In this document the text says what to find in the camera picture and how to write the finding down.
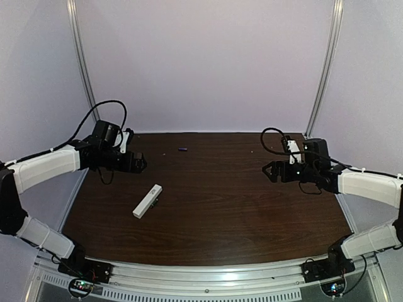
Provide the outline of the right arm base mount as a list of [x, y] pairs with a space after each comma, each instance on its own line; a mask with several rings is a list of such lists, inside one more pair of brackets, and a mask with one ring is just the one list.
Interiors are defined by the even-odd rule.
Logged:
[[328, 250], [327, 258], [321, 260], [307, 259], [301, 265], [305, 283], [325, 281], [321, 283], [322, 292], [330, 298], [341, 297], [347, 288], [345, 275], [355, 270], [352, 260], [335, 247]]

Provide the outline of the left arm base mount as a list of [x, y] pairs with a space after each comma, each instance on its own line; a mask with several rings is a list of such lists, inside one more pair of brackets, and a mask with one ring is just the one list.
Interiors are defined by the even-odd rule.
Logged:
[[79, 301], [88, 297], [96, 285], [108, 284], [113, 268], [110, 263], [87, 259], [82, 248], [75, 248], [68, 258], [53, 255], [51, 260], [58, 265], [59, 272], [73, 277], [67, 290]]

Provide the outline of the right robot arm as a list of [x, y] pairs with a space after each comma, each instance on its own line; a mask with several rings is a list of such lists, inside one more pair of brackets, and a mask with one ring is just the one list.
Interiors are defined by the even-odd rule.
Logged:
[[[303, 147], [285, 136], [282, 155], [287, 160], [272, 161], [262, 171], [271, 182], [315, 184], [319, 191], [359, 196], [396, 209], [402, 207], [402, 176], [358, 169], [329, 156], [327, 142], [321, 138], [304, 140]], [[352, 259], [370, 252], [402, 247], [402, 214], [394, 221], [370, 230], [348, 235], [329, 248], [333, 261]]]

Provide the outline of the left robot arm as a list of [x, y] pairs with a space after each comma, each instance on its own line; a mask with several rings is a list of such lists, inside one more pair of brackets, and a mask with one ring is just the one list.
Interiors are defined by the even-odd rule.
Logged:
[[147, 162], [143, 153], [127, 149], [133, 130], [99, 120], [92, 134], [63, 147], [1, 165], [1, 233], [20, 238], [60, 259], [85, 253], [78, 243], [50, 228], [23, 209], [20, 195], [29, 188], [62, 174], [104, 168], [111, 172], [141, 173]]

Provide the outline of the white remote control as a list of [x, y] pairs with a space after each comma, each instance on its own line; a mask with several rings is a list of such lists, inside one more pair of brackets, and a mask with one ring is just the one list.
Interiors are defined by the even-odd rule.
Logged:
[[133, 216], [141, 219], [146, 211], [155, 205], [162, 191], [162, 186], [155, 184], [142, 198], [141, 202], [134, 208], [132, 211]]

